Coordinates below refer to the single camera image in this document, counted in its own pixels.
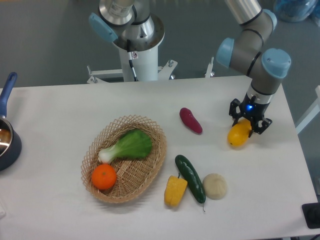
pot handle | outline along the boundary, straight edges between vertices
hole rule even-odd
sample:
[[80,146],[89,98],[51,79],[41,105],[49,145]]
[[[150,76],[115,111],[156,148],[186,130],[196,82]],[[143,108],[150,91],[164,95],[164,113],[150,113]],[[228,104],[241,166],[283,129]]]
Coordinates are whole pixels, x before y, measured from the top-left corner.
[[0,116],[7,116],[7,102],[17,80],[17,73],[11,72],[0,95]]

plastic bottle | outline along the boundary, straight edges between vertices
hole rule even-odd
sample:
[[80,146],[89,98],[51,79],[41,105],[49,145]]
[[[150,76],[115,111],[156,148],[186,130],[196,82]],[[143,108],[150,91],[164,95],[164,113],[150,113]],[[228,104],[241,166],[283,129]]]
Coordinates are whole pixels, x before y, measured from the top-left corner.
[[312,13],[317,2],[318,0],[276,0],[273,12],[283,21],[297,23]]
[[313,12],[311,13],[312,20],[320,27],[320,1],[316,4]]

toy yellow pepper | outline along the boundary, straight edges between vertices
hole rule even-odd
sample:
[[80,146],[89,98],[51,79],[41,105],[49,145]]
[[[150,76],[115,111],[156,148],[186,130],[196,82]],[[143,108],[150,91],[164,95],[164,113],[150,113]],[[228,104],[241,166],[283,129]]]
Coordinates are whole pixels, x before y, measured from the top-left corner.
[[164,191],[164,203],[170,207],[179,205],[188,182],[176,176],[170,176]]

green leafy vegetable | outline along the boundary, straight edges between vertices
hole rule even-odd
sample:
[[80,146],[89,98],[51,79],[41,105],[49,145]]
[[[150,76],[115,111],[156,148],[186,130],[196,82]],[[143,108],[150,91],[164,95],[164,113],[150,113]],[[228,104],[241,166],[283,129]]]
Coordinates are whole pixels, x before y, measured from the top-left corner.
[[139,129],[127,131],[115,145],[102,149],[98,154],[100,163],[110,164],[115,158],[140,159],[151,152],[151,138]]

toy orange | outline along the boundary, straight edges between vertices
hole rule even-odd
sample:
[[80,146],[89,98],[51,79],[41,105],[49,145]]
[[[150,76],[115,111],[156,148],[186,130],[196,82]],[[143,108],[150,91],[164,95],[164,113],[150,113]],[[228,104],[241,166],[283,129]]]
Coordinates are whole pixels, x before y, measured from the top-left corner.
[[97,166],[91,175],[92,184],[99,190],[111,188],[117,180],[117,173],[109,164]]

